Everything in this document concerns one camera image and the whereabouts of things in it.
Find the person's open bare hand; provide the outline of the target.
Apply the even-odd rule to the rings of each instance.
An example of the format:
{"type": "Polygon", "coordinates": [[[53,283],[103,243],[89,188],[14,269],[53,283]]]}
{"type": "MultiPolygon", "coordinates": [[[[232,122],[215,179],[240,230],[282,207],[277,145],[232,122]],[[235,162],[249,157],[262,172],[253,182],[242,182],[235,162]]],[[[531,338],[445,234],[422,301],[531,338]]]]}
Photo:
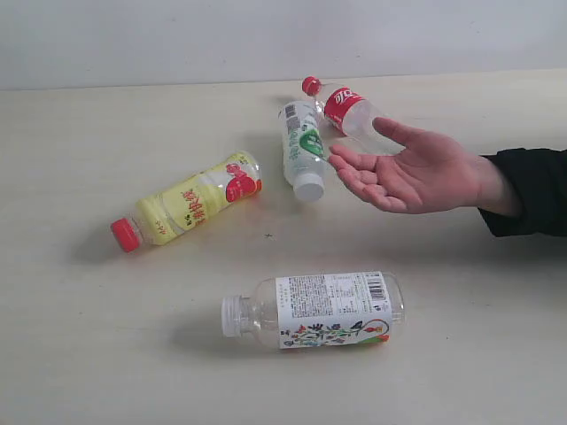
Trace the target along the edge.
{"type": "Polygon", "coordinates": [[[402,146],[395,155],[357,153],[335,144],[330,164],[362,201],[388,213],[436,213],[499,204],[502,179],[487,158],[467,152],[454,139],[376,118],[373,128],[402,146]]]}

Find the black sleeved forearm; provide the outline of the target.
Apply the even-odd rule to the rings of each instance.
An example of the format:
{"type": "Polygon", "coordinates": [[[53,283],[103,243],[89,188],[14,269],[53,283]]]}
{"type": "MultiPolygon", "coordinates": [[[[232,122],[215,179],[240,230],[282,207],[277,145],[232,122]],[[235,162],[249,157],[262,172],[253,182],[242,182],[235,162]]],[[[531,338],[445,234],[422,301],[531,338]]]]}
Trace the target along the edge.
{"type": "Polygon", "coordinates": [[[486,158],[502,172],[519,201],[516,217],[479,211],[494,236],[566,236],[565,151],[518,148],[486,158]]]}

